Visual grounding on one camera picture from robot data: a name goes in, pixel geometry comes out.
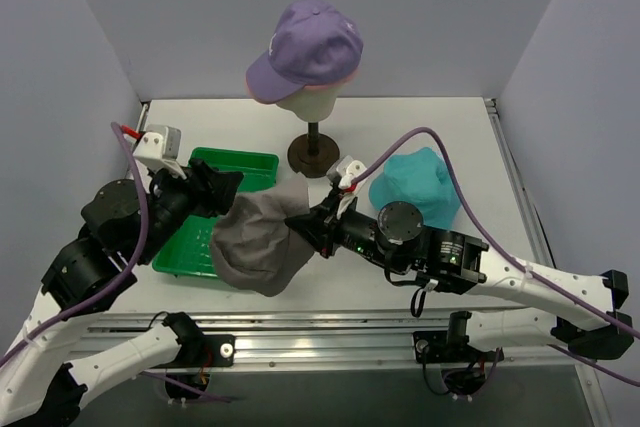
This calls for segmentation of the grey cap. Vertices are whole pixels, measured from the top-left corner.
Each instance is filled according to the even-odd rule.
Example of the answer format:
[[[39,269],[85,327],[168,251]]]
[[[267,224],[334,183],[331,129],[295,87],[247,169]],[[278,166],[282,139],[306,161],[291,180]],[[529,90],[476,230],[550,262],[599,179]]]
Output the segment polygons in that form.
[[[282,293],[314,256],[285,219],[309,212],[308,183],[300,174],[266,190],[237,194],[212,231],[210,252],[218,277],[265,297]]]

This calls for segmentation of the teal cap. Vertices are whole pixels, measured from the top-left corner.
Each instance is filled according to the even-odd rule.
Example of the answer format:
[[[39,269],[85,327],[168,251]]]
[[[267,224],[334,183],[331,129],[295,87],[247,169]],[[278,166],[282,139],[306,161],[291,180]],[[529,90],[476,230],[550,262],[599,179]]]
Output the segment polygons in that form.
[[[369,201],[381,210],[391,202],[414,205],[427,226],[450,230],[461,206],[447,166],[429,147],[392,155],[369,187]]]

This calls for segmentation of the pink baseball cap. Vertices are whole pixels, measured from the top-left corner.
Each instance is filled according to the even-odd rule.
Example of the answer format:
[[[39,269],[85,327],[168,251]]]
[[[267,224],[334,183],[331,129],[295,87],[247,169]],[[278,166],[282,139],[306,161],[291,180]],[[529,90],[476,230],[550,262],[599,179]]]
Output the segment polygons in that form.
[[[250,98],[254,99],[260,104],[271,105],[287,99],[288,97],[297,95],[299,93],[317,93],[324,92],[334,88],[342,88],[350,83],[357,75],[358,69],[355,69],[346,77],[341,80],[324,85],[295,85],[289,87],[277,87],[275,93],[266,93],[265,88],[259,89],[256,92],[250,85],[248,77],[245,77],[245,87]]]

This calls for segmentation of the purple baseball cap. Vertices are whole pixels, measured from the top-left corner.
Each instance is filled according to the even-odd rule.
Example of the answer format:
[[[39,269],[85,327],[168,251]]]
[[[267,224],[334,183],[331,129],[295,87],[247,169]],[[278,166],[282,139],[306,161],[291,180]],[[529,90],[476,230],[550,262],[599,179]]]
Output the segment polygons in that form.
[[[324,0],[298,0],[281,14],[268,46],[246,70],[252,98],[274,104],[305,88],[339,84],[359,68],[356,23]]]

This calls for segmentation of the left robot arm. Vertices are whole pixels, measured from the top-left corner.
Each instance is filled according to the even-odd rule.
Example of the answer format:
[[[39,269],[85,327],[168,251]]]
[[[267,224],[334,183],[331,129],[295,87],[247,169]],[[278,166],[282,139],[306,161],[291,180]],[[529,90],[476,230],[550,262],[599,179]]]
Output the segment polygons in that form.
[[[132,287],[132,269],[153,260],[191,216],[229,211],[243,180],[192,159],[182,177],[162,169],[151,188],[114,180],[83,207],[78,237],[45,272],[31,313],[1,360],[4,426],[68,426],[92,400],[139,373],[175,364],[211,365],[205,334],[184,312],[99,354],[70,353],[88,328]]]

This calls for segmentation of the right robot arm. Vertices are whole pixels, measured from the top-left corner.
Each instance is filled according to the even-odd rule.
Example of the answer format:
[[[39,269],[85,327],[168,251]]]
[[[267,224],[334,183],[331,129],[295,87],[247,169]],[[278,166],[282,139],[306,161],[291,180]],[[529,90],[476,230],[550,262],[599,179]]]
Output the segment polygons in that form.
[[[632,319],[620,310],[628,296],[622,272],[579,275],[510,259],[481,239],[426,226],[407,202],[392,202],[375,218],[355,205],[330,195],[285,224],[324,258],[344,248],[382,268],[389,283],[416,287],[415,317],[430,292],[517,303],[504,311],[452,313],[443,338],[455,359],[504,347],[557,345],[587,359],[616,360],[634,342]]]

